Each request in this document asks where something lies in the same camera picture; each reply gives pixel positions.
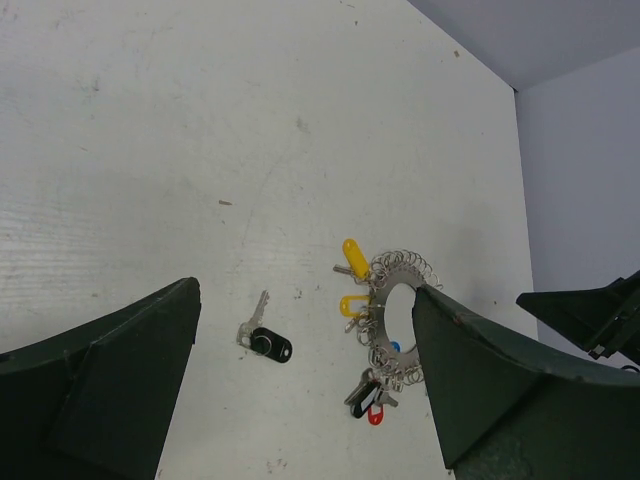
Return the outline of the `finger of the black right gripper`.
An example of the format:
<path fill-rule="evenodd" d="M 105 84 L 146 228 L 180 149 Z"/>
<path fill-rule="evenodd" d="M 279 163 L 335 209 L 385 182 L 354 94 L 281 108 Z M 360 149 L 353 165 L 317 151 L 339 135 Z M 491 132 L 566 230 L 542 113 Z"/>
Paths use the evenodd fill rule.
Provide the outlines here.
<path fill-rule="evenodd" d="M 522 293 L 516 304 L 593 359 L 639 361 L 639 275 L 591 290 Z"/>

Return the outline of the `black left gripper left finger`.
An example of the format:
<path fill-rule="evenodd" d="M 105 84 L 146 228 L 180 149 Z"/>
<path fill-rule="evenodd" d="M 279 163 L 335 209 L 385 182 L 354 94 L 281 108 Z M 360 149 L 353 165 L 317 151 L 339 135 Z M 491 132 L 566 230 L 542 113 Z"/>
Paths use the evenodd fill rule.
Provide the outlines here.
<path fill-rule="evenodd" d="M 155 478 L 200 313 L 183 278 L 2 354 L 2 478 Z"/>

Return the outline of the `steel key organiser ring disc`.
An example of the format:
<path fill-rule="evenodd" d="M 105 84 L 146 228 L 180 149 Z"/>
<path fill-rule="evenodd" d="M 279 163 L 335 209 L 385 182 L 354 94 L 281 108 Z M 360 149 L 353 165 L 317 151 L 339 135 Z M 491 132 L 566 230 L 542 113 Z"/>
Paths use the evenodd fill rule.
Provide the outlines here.
<path fill-rule="evenodd" d="M 419 253 L 396 249 L 385 251 L 368 260 L 369 278 L 354 283 L 367 289 L 370 297 L 369 310 L 356 318 L 346 318 L 345 331 L 356 333 L 357 341 L 368 349 L 368 362 L 374 376 L 386 389 L 401 392 L 404 387 L 424 381 L 419 365 L 417 347 L 410 345 L 396 352 L 391 346 L 392 337 L 388 327 L 392 314 L 388 312 L 391 293 L 398 287 L 411 292 L 424 285 L 440 290 L 442 284 L 431 264 Z"/>

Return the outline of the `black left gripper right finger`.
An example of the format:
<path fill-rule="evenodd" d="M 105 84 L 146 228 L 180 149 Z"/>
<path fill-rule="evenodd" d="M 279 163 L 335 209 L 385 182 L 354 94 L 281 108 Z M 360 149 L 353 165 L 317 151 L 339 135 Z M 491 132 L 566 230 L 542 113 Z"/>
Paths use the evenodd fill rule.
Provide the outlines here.
<path fill-rule="evenodd" d="M 427 285 L 412 318 L 456 478 L 638 478 L 638 374 L 548 347 Z"/>

